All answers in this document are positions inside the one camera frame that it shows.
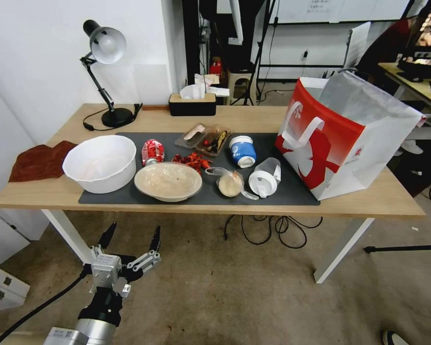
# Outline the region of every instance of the wall outlet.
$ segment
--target wall outlet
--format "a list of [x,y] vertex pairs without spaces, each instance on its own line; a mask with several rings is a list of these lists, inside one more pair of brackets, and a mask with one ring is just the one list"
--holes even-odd
[[300,57],[300,60],[305,61],[307,57],[308,57],[308,49],[303,52],[302,56]]

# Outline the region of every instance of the clear plastic tray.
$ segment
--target clear plastic tray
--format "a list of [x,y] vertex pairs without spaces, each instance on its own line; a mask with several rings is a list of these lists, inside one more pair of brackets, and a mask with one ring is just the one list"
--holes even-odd
[[[193,136],[191,136],[191,138],[185,140],[184,138],[189,135],[192,131],[196,130],[198,126],[202,126],[203,127],[203,131],[202,132],[195,132],[195,134]],[[192,126],[192,128],[190,128],[190,130],[188,130],[187,132],[185,132],[184,134],[182,134],[175,142],[174,144],[177,146],[182,146],[188,149],[193,149],[205,136],[205,130],[207,129],[208,126],[206,126],[205,124],[202,123],[198,123],[194,126]]]
[[[223,149],[231,134],[232,131],[228,127],[220,125],[209,126],[204,131],[203,138],[196,144],[195,148],[205,156],[215,157]],[[204,145],[206,140],[209,142],[208,146]]]

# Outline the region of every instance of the red object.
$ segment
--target red object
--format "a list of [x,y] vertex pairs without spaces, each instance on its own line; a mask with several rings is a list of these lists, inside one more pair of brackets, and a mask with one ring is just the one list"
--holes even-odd
[[276,138],[275,146],[289,162],[296,162],[296,170],[309,189],[325,187],[345,161],[364,126],[323,106],[300,80],[287,113],[284,132],[294,138],[300,138],[316,116],[324,121],[323,128],[314,130],[305,146],[294,150],[282,134]]
[[155,158],[158,162],[164,160],[164,146],[155,139],[147,140],[142,147],[142,166],[150,158]]
[[181,163],[181,164],[191,166],[196,171],[198,171],[198,173],[201,175],[201,168],[203,169],[210,168],[211,166],[209,165],[209,163],[212,163],[212,161],[201,159],[201,158],[203,158],[203,155],[198,155],[197,152],[193,152],[187,157],[182,157],[180,154],[176,154],[172,159],[172,161],[175,163]]
[[47,178],[61,177],[62,163],[68,152],[76,144],[61,141],[53,148],[47,145],[38,145],[21,153],[16,158],[10,176],[10,182],[36,181]]
[[400,19],[383,32],[365,51],[357,66],[359,71],[375,74],[379,62],[396,62],[410,37],[408,19]]
[[222,64],[220,61],[214,61],[214,64],[209,66],[209,74],[216,74],[220,76],[222,73]]

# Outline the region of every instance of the gray desk mat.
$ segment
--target gray desk mat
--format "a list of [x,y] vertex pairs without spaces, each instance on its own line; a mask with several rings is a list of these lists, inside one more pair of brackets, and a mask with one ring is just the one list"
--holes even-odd
[[[175,140],[181,133],[117,133],[130,138],[137,147],[136,163],[137,168],[142,167],[141,149],[148,139],[156,139],[164,145],[165,160],[170,161],[175,154],[187,156],[192,153],[192,149],[186,149],[174,145]],[[234,198],[229,198],[222,195],[217,186],[217,177],[206,175],[202,172],[203,187],[201,191],[184,201],[177,204],[188,205],[319,205],[320,202],[315,199],[311,192],[307,189],[300,177],[295,173],[290,164],[280,155],[279,151],[274,147],[276,133],[236,133],[236,135],[248,135],[254,140],[254,147],[257,153],[257,163],[262,162],[268,157],[276,157],[281,162],[281,183],[278,186],[276,193],[259,200],[250,200],[241,195]],[[225,144],[222,152],[211,159],[214,161],[212,166],[221,166],[228,170],[237,170],[240,172],[245,181],[245,188],[251,191],[247,183],[248,177],[254,171],[254,167],[237,169],[234,164],[231,153],[228,148],[228,141]],[[106,194],[93,194],[84,191],[79,199],[80,204],[166,204],[165,202],[156,200],[150,196],[140,193],[134,185],[134,179],[126,186],[114,192]]]

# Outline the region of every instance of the drawer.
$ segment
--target drawer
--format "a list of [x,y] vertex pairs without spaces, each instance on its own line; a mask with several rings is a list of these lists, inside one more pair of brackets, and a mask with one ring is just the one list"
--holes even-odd
[[29,292],[29,287],[28,284],[0,269],[0,288],[25,298]]

